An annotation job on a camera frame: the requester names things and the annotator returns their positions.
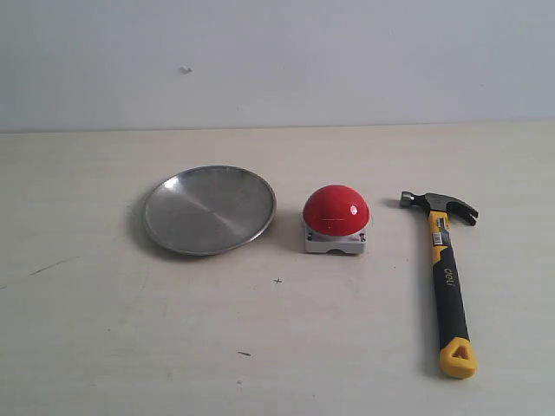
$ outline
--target red dome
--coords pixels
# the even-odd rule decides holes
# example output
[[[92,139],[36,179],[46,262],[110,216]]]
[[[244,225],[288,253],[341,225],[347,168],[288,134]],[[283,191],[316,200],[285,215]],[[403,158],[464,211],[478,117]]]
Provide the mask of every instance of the red dome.
[[[343,185],[328,185],[312,195],[303,210],[304,222],[327,236],[348,236],[360,231],[370,219],[364,198]]]

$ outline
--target claw hammer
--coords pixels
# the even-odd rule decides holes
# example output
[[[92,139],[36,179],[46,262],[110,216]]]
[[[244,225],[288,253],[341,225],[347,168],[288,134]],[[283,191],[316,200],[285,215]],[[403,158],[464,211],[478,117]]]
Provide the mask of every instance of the claw hammer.
[[[401,206],[420,206],[428,215],[432,237],[433,279],[437,323],[440,331],[440,368],[452,377],[465,379],[476,372],[476,357],[468,337],[460,295],[459,274],[449,236],[448,213],[475,225],[478,212],[461,200],[437,193],[401,193]]]

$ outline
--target white table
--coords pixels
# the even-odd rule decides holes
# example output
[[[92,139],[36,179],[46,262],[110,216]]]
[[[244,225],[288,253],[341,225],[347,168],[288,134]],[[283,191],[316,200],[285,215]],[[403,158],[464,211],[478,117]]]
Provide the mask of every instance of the white table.
[[[553,123],[0,135],[0,413],[553,414],[554,135]],[[272,227],[215,257],[156,250],[140,232],[145,192],[210,164],[268,180]],[[300,211],[331,183],[369,202],[364,255],[303,253]],[[451,227],[471,379],[438,372],[427,220],[397,208],[401,190],[480,212]]]

